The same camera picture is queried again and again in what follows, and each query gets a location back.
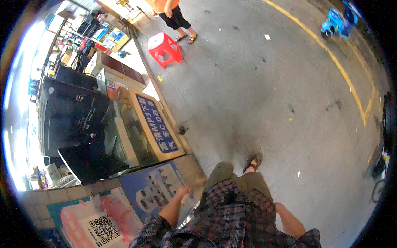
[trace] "red plastic stool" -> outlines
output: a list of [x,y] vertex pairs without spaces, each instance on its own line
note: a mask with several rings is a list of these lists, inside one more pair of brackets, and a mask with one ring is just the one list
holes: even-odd
[[[181,47],[173,39],[171,39],[171,37],[163,32],[158,33],[149,39],[148,51],[163,69],[165,69],[164,66],[169,63],[174,61],[181,63],[183,60],[181,55]],[[166,61],[160,61],[158,57],[163,56],[165,52],[168,52],[171,55],[171,58],[167,59]]]

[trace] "man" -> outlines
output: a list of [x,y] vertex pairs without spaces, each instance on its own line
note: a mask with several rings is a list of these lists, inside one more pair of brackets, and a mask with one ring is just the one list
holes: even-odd
[[175,42],[179,42],[188,36],[187,33],[182,30],[182,28],[185,28],[190,32],[190,37],[188,40],[189,44],[192,44],[196,40],[197,33],[192,29],[190,23],[183,18],[181,9],[178,5],[179,0],[145,1],[152,7],[153,16],[159,15],[166,22],[167,26],[178,31],[179,36],[176,37]]
[[[251,158],[241,177],[233,173],[230,163],[217,164],[195,217],[175,230],[181,201],[190,190],[188,186],[179,188],[129,247],[321,247],[318,229],[306,232],[283,204],[273,202],[262,175],[255,172],[262,156]],[[276,229],[276,213],[285,233]]]

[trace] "sandal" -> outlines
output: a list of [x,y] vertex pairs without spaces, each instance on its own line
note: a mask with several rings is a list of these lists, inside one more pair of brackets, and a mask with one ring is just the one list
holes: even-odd
[[196,39],[197,39],[198,34],[196,34],[195,37],[189,37],[189,40],[187,41],[187,43],[192,44]]
[[182,40],[183,38],[185,38],[185,37],[187,37],[187,35],[185,35],[185,36],[182,37],[182,38],[178,36],[178,37],[175,38],[175,42],[178,43],[179,41],[181,41],[181,40]]
[[262,153],[251,154],[249,159],[247,160],[248,164],[244,168],[243,173],[251,166],[254,168],[254,172],[255,172],[258,169],[258,167],[260,166],[260,164],[262,163],[262,159],[263,159]]

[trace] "plaid shirt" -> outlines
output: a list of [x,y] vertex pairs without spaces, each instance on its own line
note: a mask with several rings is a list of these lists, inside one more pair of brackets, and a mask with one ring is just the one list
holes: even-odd
[[135,235],[137,247],[321,247],[320,232],[311,229],[298,240],[276,228],[274,203],[254,189],[240,192],[224,180],[204,193],[195,217],[172,230],[158,214]]

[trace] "sidewalk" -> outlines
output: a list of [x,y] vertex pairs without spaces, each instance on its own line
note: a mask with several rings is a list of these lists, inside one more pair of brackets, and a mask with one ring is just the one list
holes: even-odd
[[[273,2],[320,35],[325,16],[313,5]],[[160,18],[138,21],[138,41],[205,174],[225,160],[240,176],[248,154],[262,148],[259,172],[273,199],[289,206],[307,229],[319,228],[324,247],[351,244],[374,207],[369,203],[374,183],[364,180],[362,171],[379,142],[379,96],[364,127],[329,55],[306,31],[259,0],[179,5],[199,34],[192,45],[180,42],[181,63],[163,70],[147,52],[153,35],[177,36]],[[348,48],[344,53],[335,42],[327,45],[365,111],[372,91],[365,69],[345,54]]]

